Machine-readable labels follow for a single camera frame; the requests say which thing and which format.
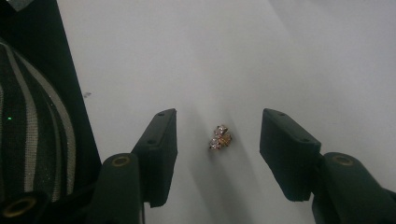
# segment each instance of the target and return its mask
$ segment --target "small jewelry piece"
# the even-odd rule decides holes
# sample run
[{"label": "small jewelry piece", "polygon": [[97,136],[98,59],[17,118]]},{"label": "small jewelry piece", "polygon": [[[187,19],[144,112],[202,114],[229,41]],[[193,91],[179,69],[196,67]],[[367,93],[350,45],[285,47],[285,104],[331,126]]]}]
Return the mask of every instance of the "small jewelry piece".
[{"label": "small jewelry piece", "polygon": [[221,124],[214,131],[215,136],[210,140],[209,148],[210,149],[221,149],[222,147],[227,147],[231,143],[231,135],[227,133],[228,128]]}]

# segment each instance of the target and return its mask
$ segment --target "black mount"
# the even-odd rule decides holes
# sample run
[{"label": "black mount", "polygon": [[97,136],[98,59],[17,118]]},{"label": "black mount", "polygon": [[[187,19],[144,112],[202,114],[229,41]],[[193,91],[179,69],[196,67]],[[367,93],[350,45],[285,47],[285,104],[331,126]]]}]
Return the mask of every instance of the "black mount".
[{"label": "black mount", "polygon": [[395,193],[355,158],[331,152],[285,113],[264,109],[260,153],[287,199],[308,201],[317,223],[396,223]]}]

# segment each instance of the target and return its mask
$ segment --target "screw hole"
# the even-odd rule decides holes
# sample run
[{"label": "screw hole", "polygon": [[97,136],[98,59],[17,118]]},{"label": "screw hole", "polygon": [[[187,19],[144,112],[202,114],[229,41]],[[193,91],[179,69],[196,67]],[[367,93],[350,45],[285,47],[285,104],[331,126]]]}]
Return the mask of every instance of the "screw hole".
[{"label": "screw hole", "polygon": [[30,209],[32,209],[36,204],[34,197],[22,198],[15,203],[10,204],[4,211],[4,217],[18,217],[23,215]]},{"label": "screw hole", "polygon": [[129,157],[125,157],[125,156],[121,156],[121,157],[117,157],[116,159],[114,159],[111,164],[113,166],[124,166],[126,164],[128,164],[131,160],[129,159]]},{"label": "screw hole", "polygon": [[332,158],[335,162],[340,163],[341,165],[345,165],[345,166],[351,166],[353,165],[353,161],[345,156],[334,156]]}]

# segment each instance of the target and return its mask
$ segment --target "white surface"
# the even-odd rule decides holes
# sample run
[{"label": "white surface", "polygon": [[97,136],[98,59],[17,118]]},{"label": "white surface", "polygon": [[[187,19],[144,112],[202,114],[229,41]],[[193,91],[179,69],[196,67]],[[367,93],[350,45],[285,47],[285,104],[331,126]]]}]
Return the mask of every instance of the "white surface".
[{"label": "white surface", "polygon": [[[102,159],[130,151],[177,109],[168,202],[148,224],[314,223],[259,153],[262,110],[289,114],[323,145],[396,190],[396,2],[62,0]],[[216,125],[231,147],[207,150]]]}]

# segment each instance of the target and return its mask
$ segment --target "striped cushion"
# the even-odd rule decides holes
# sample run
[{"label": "striped cushion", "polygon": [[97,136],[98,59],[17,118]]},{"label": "striped cushion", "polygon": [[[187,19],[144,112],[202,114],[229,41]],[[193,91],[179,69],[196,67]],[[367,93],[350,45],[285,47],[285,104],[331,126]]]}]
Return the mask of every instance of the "striped cushion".
[{"label": "striped cushion", "polygon": [[0,42],[0,202],[43,190],[73,191],[76,140],[62,99],[20,54]]}]

